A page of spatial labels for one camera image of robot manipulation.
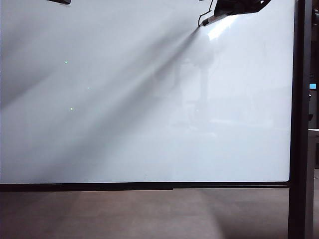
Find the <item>white board surface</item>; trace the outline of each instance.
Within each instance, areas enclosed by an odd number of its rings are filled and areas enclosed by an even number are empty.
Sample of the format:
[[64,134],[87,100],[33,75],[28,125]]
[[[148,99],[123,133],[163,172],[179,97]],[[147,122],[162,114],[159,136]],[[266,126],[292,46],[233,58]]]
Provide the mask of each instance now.
[[272,182],[290,166],[294,0],[1,0],[1,183]]

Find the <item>gray floor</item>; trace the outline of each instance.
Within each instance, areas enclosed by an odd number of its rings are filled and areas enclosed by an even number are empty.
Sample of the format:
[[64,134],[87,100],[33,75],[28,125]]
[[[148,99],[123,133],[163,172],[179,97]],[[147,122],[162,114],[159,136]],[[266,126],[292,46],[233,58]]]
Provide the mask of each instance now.
[[[287,238],[288,189],[1,193],[0,205],[1,239]],[[319,239],[319,179],[314,221]]]

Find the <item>black pole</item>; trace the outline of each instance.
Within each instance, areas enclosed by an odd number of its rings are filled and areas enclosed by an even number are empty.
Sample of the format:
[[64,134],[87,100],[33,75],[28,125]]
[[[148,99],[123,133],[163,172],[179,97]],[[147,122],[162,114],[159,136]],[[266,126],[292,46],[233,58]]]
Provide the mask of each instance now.
[[308,157],[312,0],[296,0],[288,239],[312,239],[314,163]]

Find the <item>whiteboard frame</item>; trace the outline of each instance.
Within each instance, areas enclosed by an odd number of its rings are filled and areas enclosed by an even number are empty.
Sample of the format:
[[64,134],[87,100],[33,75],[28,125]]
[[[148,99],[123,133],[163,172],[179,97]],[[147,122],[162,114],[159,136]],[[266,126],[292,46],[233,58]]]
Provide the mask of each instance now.
[[294,61],[292,87],[290,179],[287,182],[136,182],[136,183],[44,183],[0,184],[0,191],[123,191],[169,190],[182,188],[290,188],[297,183],[300,165],[307,157],[308,144],[308,88],[307,68],[310,65],[311,41],[305,42],[306,28],[311,16],[305,16],[312,0],[295,0]]

